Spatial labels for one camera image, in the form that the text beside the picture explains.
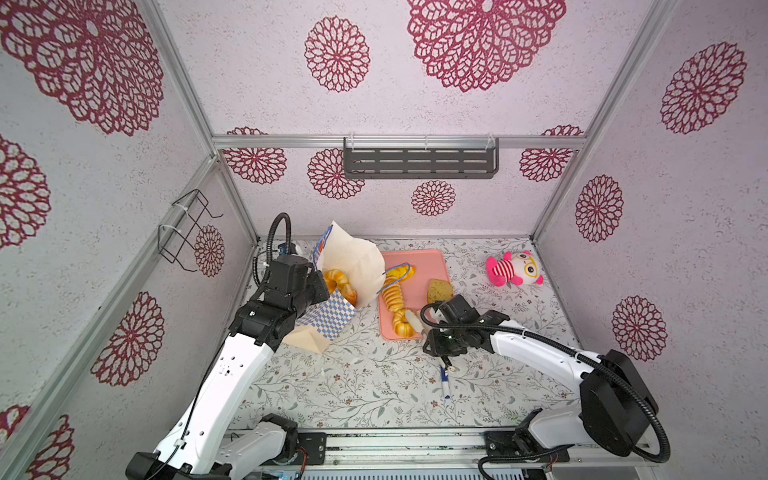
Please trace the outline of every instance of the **pink stuffed panda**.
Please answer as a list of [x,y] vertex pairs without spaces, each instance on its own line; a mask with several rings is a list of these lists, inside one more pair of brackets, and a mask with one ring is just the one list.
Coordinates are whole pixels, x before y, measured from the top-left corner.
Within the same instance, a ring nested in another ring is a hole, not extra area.
[[488,278],[496,286],[503,286],[507,282],[512,282],[517,286],[528,285],[536,282],[538,285],[544,283],[544,277],[538,274],[538,265],[533,260],[531,252],[504,254],[501,262],[497,262],[494,257],[485,261],[485,269],[488,271]]

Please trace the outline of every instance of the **pink tray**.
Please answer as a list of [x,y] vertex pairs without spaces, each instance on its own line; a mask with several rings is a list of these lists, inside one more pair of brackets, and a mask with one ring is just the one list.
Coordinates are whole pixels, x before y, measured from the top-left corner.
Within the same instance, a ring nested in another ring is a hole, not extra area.
[[[402,299],[406,308],[416,315],[427,304],[427,289],[429,281],[433,278],[450,282],[448,267],[440,250],[407,250],[404,252],[382,252],[384,266],[389,269],[400,263],[410,263],[416,268],[416,273],[411,278],[400,284]],[[409,338],[403,338],[395,333],[392,328],[392,313],[386,309],[384,297],[379,294],[379,323],[382,337],[387,340],[414,340],[421,339],[421,333],[416,333]]]

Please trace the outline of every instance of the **blue checkered paper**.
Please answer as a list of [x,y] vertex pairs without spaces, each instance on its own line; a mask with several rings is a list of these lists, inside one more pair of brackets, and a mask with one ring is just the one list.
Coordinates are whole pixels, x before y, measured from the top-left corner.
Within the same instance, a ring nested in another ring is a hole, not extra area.
[[328,301],[317,305],[296,321],[296,326],[311,325],[328,340],[333,340],[355,316],[357,310],[337,290]]

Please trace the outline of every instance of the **blue marker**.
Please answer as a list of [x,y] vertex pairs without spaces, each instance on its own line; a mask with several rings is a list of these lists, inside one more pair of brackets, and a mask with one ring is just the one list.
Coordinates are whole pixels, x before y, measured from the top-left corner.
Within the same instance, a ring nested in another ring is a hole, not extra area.
[[440,380],[442,381],[442,398],[446,401],[451,399],[451,384],[448,383],[448,373],[440,366]]

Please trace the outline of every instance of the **red floral pattern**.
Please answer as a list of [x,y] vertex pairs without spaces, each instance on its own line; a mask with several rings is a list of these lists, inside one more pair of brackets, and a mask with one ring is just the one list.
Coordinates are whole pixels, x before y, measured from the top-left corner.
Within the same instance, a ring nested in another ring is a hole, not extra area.
[[200,229],[194,241],[194,259],[205,276],[215,276],[224,265],[224,240],[213,225]]
[[74,429],[69,425],[69,415],[62,415],[56,430],[48,434],[43,448],[27,468],[25,480],[60,480],[69,472],[69,461],[74,452],[72,435]]
[[344,174],[344,153],[338,148],[319,151],[306,168],[315,190],[328,198],[354,197],[365,186],[365,180],[350,180]]
[[607,175],[598,175],[584,185],[578,196],[578,231],[591,242],[605,240],[619,226],[623,207],[619,183]]
[[531,64],[565,15],[565,0],[408,0],[408,32],[427,75],[488,90]]
[[368,73],[371,59],[366,38],[345,18],[325,17],[317,22],[304,48],[312,76],[330,91],[348,91]]
[[99,383],[112,386],[126,386],[138,380],[163,346],[164,324],[157,300],[148,292],[140,292],[94,362],[91,373]]
[[744,83],[744,52],[726,41],[687,59],[661,99],[661,121],[674,133],[701,130],[725,113]]
[[11,437],[16,426],[28,411],[28,406],[14,405],[10,409],[0,412],[0,447]]
[[51,211],[50,196],[35,159],[0,135],[0,249],[35,236]]
[[[558,125],[543,135],[581,135],[584,132],[573,125]],[[545,182],[560,177],[574,151],[570,148],[527,148],[520,157],[520,171],[525,178]]]
[[647,362],[667,346],[667,324],[661,312],[648,299],[628,296],[616,305],[612,320],[614,335],[621,349]]
[[[266,135],[257,128],[238,127],[229,135]],[[229,148],[221,152],[232,171],[255,184],[277,182],[286,173],[282,148]]]
[[4,0],[2,46],[79,121],[133,135],[159,115],[163,70],[131,0]]
[[436,217],[444,214],[453,206],[456,192],[450,184],[440,180],[430,180],[416,187],[411,195],[411,205],[421,215]]

